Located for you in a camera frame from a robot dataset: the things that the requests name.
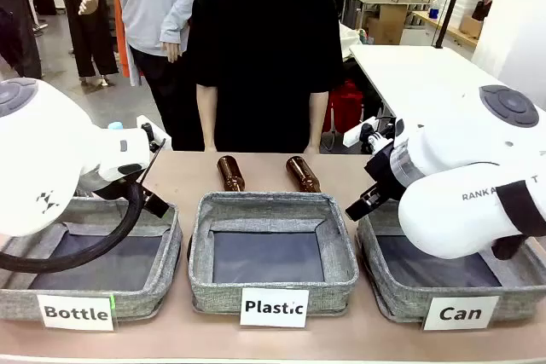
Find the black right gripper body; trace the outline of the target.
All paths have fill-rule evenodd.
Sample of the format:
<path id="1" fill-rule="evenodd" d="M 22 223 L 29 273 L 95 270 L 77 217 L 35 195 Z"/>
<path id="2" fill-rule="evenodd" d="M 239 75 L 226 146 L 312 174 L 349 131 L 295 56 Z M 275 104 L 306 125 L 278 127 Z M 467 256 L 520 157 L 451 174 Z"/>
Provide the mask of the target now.
<path id="1" fill-rule="evenodd" d="M 364 166 L 366 172 L 375 181 L 375 184 L 367 189 L 364 195 L 372 197 L 377 194 L 381 200 L 401 200 L 405 187 L 394 176 L 390 159 L 393 151 L 393 143 L 389 142 L 379 152 L 375 153 Z"/>

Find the brown glass bottle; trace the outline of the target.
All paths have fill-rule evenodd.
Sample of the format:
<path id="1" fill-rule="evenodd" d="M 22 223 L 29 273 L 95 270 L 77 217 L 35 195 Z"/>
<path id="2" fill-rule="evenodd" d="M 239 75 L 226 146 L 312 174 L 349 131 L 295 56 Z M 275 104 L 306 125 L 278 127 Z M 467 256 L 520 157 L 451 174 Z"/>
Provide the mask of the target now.
<path id="1" fill-rule="evenodd" d="M 243 192 L 245 190 L 245 181 L 234 157 L 230 155 L 220 157 L 217 168 L 222 177 L 225 191 Z"/>
<path id="2" fill-rule="evenodd" d="M 300 192 L 322 192 L 318 178 L 301 156 L 289 158 L 286 162 L 286 169 Z"/>

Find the grey fabric plastic basket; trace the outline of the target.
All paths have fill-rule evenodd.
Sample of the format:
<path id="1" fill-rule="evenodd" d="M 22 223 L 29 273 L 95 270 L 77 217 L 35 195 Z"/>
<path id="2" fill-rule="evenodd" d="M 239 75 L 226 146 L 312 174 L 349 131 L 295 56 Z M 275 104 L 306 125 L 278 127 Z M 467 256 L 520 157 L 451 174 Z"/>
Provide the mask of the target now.
<path id="1" fill-rule="evenodd" d="M 310 316 L 343 315 L 359 270 L 335 199 L 324 193 L 216 192 L 189 242 L 192 304 L 237 315 L 245 288 L 306 290 Z"/>

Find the grey fabric bottle basket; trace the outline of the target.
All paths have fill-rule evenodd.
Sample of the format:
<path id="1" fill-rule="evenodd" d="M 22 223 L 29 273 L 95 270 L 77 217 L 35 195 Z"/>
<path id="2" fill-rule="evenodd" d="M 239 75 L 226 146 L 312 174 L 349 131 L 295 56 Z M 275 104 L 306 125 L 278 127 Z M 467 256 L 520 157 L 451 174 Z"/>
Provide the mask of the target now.
<path id="1" fill-rule="evenodd" d="M 103 239 L 125 214 L 124 200 L 75 198 L 43 231 L 0 240 L 0 251 L 18 257 L 49 258 L 72 254 Z M 0 320 L 41 321 L 38 295 L 113 297 L 120 321 L 155 315 L 169 291 L 182 244 L 178 210 L 162 217 L 142 211 L 136 226 L 105 255 L 53 274 L 0 269 Z"/>

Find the white Can label sign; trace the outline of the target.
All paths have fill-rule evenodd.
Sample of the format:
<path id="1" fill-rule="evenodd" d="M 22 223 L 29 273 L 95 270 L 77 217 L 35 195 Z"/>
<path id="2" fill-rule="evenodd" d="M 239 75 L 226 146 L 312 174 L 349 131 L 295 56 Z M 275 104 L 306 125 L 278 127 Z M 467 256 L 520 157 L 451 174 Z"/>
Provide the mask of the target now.
<path id="1" fill-rule="evenodd" d="M 498 296 L 432 298 L 424 331 L 481 330 L 489 326 Z"/>

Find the red bag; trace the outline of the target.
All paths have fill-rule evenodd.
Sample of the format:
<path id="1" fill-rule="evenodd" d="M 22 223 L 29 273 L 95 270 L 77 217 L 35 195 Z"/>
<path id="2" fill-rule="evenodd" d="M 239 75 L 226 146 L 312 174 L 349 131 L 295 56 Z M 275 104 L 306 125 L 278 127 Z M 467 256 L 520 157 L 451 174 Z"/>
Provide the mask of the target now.
<path id="1" fill-rule="evenodd" d="M 362 91 L 352 80 L 347 79 L 329 93 L 322 132 L 335 130 L 343 134 L 358 125 L 362 115 L 362 103 Z"/>

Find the white background table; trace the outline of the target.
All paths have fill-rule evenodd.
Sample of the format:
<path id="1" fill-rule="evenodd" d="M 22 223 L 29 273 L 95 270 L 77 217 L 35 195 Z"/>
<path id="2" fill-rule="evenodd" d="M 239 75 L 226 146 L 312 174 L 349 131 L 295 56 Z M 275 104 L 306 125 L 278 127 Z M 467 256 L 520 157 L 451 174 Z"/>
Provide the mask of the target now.
<path id="1" fill-rule="evenodd" d="M 351 52 L 385 108 L 413 124 L 440 116 L 465 93 L 501 83 L 452 49 L 356 44 Z"/>

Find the white Bottle label sign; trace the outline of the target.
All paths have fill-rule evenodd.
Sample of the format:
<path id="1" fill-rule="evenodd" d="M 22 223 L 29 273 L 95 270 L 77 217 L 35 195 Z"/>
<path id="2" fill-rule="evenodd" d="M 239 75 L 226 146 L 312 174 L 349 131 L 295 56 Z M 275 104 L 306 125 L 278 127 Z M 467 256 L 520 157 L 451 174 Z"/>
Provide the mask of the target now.
<path id="1" fill-rule="evenodd" d="M 45 327 L 84 332 L 113 332 L 110 298 L 37 295 Z"/>

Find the white Plastic label sign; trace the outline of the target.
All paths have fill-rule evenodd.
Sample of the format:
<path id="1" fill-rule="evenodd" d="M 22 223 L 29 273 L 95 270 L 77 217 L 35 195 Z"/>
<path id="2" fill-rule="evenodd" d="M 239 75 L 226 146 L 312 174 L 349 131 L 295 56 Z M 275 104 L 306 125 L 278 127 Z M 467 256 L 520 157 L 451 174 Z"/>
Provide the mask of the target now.
<path id="1" fill-rule="evenodd" d="M 243 288 L 240 325 L 305 328 L 309 295 L 308 290 Z"/>

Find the brown cardboard box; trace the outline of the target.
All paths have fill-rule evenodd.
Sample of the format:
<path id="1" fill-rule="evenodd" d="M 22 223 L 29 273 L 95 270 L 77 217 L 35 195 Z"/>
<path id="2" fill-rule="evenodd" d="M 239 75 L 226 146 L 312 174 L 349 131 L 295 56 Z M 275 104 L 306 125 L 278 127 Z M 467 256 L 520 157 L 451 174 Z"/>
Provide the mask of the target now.
<path id="1" fill-rule="evenodd" d="M 400 45 L 407 17 L 405 4 L 382 4 L 378 17 L 368 19 L 368 35 L 378 45 Z"/>

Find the person in black shirt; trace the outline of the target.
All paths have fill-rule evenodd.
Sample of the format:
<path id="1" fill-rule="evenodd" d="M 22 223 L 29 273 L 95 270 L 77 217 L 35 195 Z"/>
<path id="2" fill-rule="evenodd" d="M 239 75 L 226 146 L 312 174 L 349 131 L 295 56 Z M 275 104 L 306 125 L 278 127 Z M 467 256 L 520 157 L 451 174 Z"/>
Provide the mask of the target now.
<path id="1" fill-rule="evenodd" d="M 187 51 L 218 90 L 217 152 L 304 153 L 310 95 L 340 83 L 334 0 L 194 0 Z"/>

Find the bystander in dark trousers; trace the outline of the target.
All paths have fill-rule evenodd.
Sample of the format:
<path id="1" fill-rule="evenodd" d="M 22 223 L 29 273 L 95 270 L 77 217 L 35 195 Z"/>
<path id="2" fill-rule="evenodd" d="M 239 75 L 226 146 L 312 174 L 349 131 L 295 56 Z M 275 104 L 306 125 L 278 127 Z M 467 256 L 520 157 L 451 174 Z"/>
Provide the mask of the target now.
<path id="1" fill-rule="evenodd" d="M 118 72 L 108 22 L 107 0 L 63 0 L 79 81 L 107 86 Z"/>

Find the stack of white foam boxes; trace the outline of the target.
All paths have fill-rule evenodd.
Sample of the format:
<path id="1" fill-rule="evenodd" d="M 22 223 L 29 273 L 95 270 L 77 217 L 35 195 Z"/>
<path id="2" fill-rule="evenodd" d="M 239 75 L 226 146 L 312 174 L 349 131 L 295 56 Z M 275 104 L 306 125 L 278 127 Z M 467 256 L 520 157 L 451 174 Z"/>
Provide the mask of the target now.
<path id="1" fill-rule="evenodd" d="M 480 1 L 482 0 L 456 0 L 449 25 L 458 29 L 462 22 L 462 18 L 465 15 L 472 15 Z"/>

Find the bystander in light blue shirt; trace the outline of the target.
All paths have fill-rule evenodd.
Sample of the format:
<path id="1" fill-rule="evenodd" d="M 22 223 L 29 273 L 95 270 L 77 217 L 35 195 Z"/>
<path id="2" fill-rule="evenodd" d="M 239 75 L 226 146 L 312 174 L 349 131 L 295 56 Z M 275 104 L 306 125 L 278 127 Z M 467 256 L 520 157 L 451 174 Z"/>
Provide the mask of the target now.
<path id="1" fill-rule="evenodd" d="M 132 84 L 146 80 L 174 150 L 203 150 L 186 53 L 194 0 L 119 1 Z"/>

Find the bystander in black clothes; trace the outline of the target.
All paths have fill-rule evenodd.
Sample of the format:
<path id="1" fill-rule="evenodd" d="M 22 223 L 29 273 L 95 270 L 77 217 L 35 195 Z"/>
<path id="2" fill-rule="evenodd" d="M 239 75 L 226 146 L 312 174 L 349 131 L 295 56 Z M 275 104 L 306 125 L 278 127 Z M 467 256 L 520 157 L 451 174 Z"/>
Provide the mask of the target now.
<path id="1" fill-rule="evenodd" d="M 43 76 L 26 0 L 0 0 L 0 55 L 20 77 Z"/>

